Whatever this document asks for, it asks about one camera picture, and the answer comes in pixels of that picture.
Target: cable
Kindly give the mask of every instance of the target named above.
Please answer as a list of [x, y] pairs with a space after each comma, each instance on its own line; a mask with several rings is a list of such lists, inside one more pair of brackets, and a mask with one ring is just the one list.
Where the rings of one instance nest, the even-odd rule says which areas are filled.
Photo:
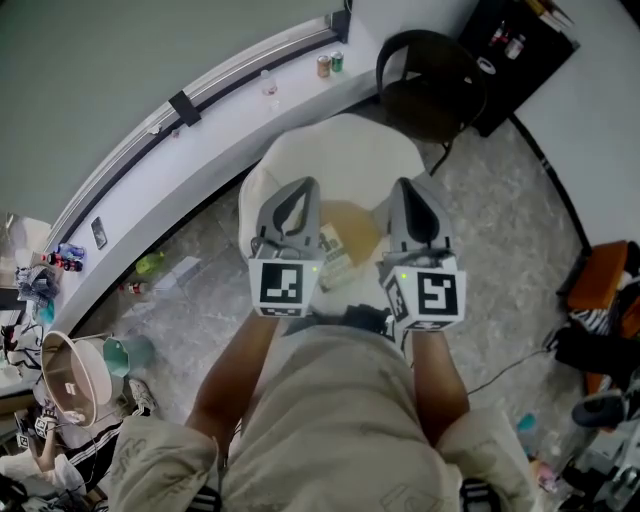
[[505, 373], [507, 373], [509, 370], [511, 370], [512, 368], [515, 368], [518, 365], [521, 365], [522, 363], [524, 363], [526, 360], [532, 358], [533, 356], [537, 356], [540, 354], [547, 354], [549, 351], [546, 349], [542, 349], [542, 350], [536, 350], [535, 352], [533, 352], [532, 354], [529, 354], [526, 357], [523, 357], [522, 359], [516, 361], [515, 363], [511, 363], [509, 366], [507, 366], [506, 368], [503, 368], [493, 379], [491, 379], [489, 382], [484, 383], [482, 386], [478, 386], [475, 389], [472, 389], [471, 391], [469, 391], [468, 395], [473, 395], [474, 393], [477, 393], [478, 391], [486, 388], [487, 386], [490, 386], [491, 384], [493, 384], [495, 381], [497, 381], [500, 377], [502, 377]]

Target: gray wall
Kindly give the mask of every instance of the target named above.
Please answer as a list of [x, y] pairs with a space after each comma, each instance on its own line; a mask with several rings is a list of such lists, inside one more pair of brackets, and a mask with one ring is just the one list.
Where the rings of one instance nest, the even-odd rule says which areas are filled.
[[341, 6], [9, 0], [0, 8], [2, 209], [53, 223], [109, 152], [173, 94], [243, 49]]

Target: green can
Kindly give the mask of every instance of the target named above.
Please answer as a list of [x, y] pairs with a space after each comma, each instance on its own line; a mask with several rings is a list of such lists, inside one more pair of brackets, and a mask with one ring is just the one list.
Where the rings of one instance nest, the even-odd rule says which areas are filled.
[[331, 54], [331, 71], [340, 73], [344, 64], [344, 55], [342, 52], [333, 52]]

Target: soda can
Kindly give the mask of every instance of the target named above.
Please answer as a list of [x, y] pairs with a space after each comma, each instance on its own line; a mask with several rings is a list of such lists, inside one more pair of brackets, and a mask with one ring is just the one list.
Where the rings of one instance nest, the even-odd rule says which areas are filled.
[[331, 74], [331, 58], [327, 55], [318, 57], [318, 76], [320, 78], [328, 78]]
[[333, 52], [331, 54], [331, 71], [340, 73], [344, 63], [344, 54], [342, 52]]

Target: black cabinet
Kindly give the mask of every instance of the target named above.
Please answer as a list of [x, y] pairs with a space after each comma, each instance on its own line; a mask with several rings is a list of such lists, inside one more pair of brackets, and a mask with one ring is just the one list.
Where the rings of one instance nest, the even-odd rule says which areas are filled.
[[[501, 26], [504, 34], [508, 31], [509, 41], [525, 38], [516, 59], [505, 54], [507, 41], [492, 44]], [[480, 0], [458, 41], [476, 59], [489, 61], [495, 71], [484, 73], [487, 105], [473, 123], [483, 137], [490, 135], [578, 48], [577, 43], [538, 18], [526, 3], [515, 0]]]

